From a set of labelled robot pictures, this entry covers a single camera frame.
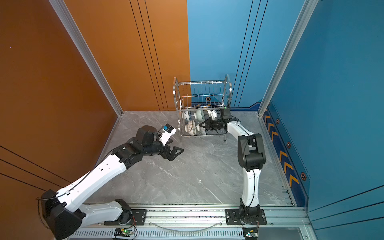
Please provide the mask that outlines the white brown lattice bowl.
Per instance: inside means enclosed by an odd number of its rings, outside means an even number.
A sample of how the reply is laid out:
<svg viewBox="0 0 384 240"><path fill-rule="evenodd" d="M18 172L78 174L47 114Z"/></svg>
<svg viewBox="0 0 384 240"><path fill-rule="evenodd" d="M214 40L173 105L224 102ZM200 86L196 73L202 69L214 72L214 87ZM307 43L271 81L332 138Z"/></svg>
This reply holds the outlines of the white brown lattice bowl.
<svg viewBox="0 0 384 240"><path fill-rule="evenodd" d="M191 120L189 121L186 125L185 125L185 131L188 135L190 136L195 136L196 135L196 123L194 120Z"/></svg>

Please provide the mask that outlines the stainless steel dish rack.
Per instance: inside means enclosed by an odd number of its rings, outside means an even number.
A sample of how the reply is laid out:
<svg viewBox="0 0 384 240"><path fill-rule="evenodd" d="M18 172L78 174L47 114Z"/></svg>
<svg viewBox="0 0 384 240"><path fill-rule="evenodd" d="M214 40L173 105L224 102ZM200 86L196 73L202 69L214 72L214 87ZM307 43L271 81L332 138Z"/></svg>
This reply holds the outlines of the stainless steel dish rack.
<svg viewBox="0 0 384 240"><path fill-rule="evenodd" d="M178 130L181 137L213 137L223 136L224 140L227 135L224 130L207 131L206 136L199 136L196 132L195 136L190 136L185 131L185 125L188 123L182 117L182 112L190 111L192 120L197 125L198 122L194 113L196 110L204 112L205 119L208 118L207 110L215 110L220 113L220 109L231 107L233 86L231 78L228 74L222 80L207 80L207 81L191 81L180 82L176 77L173 79L173 97L175 108L178 112Z"/></svg>

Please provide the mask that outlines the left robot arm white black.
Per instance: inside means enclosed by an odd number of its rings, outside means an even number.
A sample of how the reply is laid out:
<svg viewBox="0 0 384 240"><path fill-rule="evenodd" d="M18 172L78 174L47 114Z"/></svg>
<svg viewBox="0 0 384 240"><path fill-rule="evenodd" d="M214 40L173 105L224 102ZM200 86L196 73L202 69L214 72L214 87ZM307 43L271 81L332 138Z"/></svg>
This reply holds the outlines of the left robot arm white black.
<svg viewBox="0 0 384 240"><path fill-rule="evenodd" d="M63 240L79 228L107 223L133 225L134 214L122 199L109 203L86 205L85 201L116 176L122 174L144 156L160 155L173 161L184 150L170 147L176 129L169 124L157 130L152 126L138 129L136 136L112 149L92 170L58 191L48 190L41 198L39 210L57 240Z"/></svg>

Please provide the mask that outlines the dark blue petal bowl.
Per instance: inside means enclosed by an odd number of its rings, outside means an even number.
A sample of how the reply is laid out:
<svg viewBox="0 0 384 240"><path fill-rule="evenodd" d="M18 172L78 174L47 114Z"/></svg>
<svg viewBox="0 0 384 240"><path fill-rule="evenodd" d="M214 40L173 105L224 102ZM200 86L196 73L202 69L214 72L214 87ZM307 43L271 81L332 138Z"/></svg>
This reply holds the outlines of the dark blue petal bowl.
<svg viewBox="0 0 384 240"><path fill-rule="evenodd" d="M205 123L199 123L197 125L197 133L199 136L206 136L207 135L207 130L205 128Z"/></svg>

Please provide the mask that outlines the blue floral white bowl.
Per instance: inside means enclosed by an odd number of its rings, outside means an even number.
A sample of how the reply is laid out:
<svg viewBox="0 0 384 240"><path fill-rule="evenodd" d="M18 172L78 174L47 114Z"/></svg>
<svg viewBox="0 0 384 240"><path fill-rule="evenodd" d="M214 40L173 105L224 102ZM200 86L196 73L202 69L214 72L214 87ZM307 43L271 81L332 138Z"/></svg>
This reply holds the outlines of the blue floral white bowl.
<svg viewBox="0 0 384 240"><path fill-rule="evenodd" d="M182 112L182 117L186 122L189 122L192 120L192 115L190 111L184 111Z"/></svg>

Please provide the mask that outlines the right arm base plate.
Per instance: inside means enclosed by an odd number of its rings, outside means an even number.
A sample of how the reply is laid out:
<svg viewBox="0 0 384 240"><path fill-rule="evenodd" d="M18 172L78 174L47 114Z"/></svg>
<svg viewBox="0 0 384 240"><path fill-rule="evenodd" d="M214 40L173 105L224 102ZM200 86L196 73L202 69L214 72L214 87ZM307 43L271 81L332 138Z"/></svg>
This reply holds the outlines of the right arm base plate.
<svg viewBox="0 0 384 240"><path fill-rule="evenodd" d="M228 226L234 225L267 225L267 217L265 211L260 209L258 214L255 215L242 215L238 209L225 210L226 224Z"/></svg>

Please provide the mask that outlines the aluminium front rail frame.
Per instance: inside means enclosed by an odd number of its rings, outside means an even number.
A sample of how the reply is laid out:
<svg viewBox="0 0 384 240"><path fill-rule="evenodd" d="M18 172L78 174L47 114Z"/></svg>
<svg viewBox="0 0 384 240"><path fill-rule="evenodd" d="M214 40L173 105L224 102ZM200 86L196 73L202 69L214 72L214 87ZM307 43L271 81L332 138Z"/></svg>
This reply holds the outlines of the aluminium front rail frame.
<svg viewBox="0 0 384 240"><path fill-rule="evenodd" d="M129 228L136 236L129 240L244 240L243 228L257 228L258 240L315 240L317 236L304 208L261 207L267 225L226 224L225 210L235 205L132 205L146 209L143 226L97 223L79 228L64 240L118 240L116 228Z"/></svg>

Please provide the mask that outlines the left aluminium corner post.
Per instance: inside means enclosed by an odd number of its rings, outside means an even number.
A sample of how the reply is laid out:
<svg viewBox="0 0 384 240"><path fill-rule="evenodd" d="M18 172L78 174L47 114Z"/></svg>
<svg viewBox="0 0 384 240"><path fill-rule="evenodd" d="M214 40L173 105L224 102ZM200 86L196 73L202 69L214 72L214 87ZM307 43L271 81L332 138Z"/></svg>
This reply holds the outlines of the left aluminium corner post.
<svg viewBox="0 0 384 240"><path fill-rule="evenodd" d="M96 58L94 57L91 49L89 48L66 3L60 0L49 0L49 2L53 7L55 13L59 17L61 23L65 27L71 40L75 44L77 50L81 54L89 70L93 74L95 80L102 89L111 107L113 108L117 116L121 117L123 115L123 109L119 104L115 94L113 93L112 88L110 87L105 75L103 74L99 64L97 63Z"/></svg>

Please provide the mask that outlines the aluminium corner post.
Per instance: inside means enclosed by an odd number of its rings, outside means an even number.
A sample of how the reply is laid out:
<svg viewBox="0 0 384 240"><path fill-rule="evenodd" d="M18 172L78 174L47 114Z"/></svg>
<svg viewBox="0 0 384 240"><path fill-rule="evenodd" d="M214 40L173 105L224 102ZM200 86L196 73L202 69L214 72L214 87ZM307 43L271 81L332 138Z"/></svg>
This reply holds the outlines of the aluminium corner post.
<svg viewBox="0 0 384 240"><path fill-rule="evenodd" d="M102 89L111 107L113 108L117 116L121 117L123 115L123 109L119 104L115 94L113 93L112 88L110 87L105 75L103 74L99 64L97 63L96 58L94 57L91 49L89 48L66 3L60 0L49 0L49 2L53 7L55 13L59 17L61 23L65 27L71 40L75 44L77 50L81 54L89 70L93 74L95 80Z"/></svg>
<svg viewBox="0 0 384 240"><path fill-rule="evenodd" d="M270 104L272 97L286 71L286 68L297 48L298 43L313 15L313 12L318 4L319 0L306 0L302 6L302 9L298 15L295 25L291 31L289 39L286 43L281 58L277 64L271 81L267 87L263 100L258 110L258 114L262 117Z"/></svg>

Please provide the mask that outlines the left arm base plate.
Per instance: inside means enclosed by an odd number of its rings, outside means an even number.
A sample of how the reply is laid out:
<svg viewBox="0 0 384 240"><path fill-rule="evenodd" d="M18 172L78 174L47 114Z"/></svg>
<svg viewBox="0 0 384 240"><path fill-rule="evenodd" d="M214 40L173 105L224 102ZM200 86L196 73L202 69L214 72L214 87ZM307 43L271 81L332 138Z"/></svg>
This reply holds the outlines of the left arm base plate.
<svg viewBox="0 0 384 240"><path fill-rule="evenodd" d="M118 219L118 223L122 226L143 226L145 224L146 217L146 209L124 210Z"/></svg>

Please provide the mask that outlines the pale green ribbed bowl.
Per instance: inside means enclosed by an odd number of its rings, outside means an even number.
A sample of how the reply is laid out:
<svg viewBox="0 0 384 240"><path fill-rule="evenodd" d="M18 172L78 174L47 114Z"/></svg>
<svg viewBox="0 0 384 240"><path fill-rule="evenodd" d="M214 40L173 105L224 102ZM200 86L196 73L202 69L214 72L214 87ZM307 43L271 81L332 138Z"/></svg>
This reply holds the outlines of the pale green ribbed bowl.
<svg viewBox="0 0 384 240"><path fill-rule="evenodd" d="M198 122L202 122L205 119L204 112L202 110L196 110L194 117Z"/></svg>

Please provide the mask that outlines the left green circuit board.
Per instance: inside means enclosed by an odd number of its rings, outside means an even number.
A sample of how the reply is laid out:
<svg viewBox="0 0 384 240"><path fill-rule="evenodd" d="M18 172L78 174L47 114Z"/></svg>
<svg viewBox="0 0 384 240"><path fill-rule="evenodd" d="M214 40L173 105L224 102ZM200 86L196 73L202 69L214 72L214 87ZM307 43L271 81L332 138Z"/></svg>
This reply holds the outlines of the left green circuit board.
<svg viewBox="0 0 384 240"><path fill-rule="evenodd" d="M129 228L116 228L113 234L114 239L129 240L136 236L136 231Z"/></svg>

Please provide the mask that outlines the green circuit board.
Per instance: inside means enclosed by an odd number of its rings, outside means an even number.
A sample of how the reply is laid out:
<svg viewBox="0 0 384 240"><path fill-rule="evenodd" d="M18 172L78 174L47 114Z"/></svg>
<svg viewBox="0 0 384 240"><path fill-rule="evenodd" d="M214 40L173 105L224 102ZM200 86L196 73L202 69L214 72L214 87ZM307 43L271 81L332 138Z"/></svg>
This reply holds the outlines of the green circuit board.
<svg viewBox="0 0 384 240"><path fill-rule="evenodd" d="M136 231L129 228L116 228L113 234L114 239L129 240L136 236Z"/></svg>
<svg viewBox="0 0 384 240"><path fill-rule="evenodd" d="M243 236L245 240L257 240L259 231L257 228L243 228Z"/></svg>

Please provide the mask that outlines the right green circuit board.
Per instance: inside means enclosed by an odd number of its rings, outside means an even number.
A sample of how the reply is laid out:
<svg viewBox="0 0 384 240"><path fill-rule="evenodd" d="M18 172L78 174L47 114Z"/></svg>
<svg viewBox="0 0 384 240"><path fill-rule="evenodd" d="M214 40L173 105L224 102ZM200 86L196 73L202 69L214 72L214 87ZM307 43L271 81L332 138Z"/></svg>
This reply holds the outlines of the right green circuit board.
<svg viewBox="0 0 384 240"><path fill-rule="evenodd" d="M243 228L243 236L245 240L257 240L259 231L257 228Z"/></svg>

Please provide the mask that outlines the right aluminium corner post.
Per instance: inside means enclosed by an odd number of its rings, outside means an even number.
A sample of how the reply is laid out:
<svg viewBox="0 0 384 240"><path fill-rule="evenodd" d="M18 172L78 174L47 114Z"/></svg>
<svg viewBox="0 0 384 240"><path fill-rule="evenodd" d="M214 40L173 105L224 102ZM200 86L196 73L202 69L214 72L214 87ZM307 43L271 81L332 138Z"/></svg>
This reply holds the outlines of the right aluminium corner post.
<svg viewBox="0 0 384 240"><path fill-rule="evenodd" d="M272 97L286 71L286 68L297 48L298 43L313 15L313 12L318 4L319 0L306 0L302 6L302 9L298 15L295 25L291 31L289 39L286 43L281 58L277 64L271 81L267 87L263 100L258 110L258 114L262 117L270 104Z"/></svg>

